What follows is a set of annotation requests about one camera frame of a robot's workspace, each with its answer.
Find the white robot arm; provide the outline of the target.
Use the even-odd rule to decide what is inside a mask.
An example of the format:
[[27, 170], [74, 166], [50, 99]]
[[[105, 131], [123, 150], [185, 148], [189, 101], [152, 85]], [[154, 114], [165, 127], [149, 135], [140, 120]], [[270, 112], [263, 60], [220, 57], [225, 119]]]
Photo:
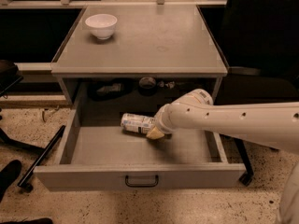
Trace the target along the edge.
[[157, 140], [178, 129], [202, 130], [298, 156], [298, 115], [296, 102], [213, 105], [209, 94], [197, 89], [163, 105], [147, 137]]

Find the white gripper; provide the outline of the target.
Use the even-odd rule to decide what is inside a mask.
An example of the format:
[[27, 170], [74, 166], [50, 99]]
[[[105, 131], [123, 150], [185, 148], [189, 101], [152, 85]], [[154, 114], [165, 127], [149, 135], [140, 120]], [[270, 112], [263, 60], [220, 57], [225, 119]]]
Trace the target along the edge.
[[163, 105], [156, 113], [155, 126], [146, 135], [148, 139], [157, 140], [163, 138], [164, 134], [170, 134], [175, 130], [169, 118], [168, 107], [169, 104]]

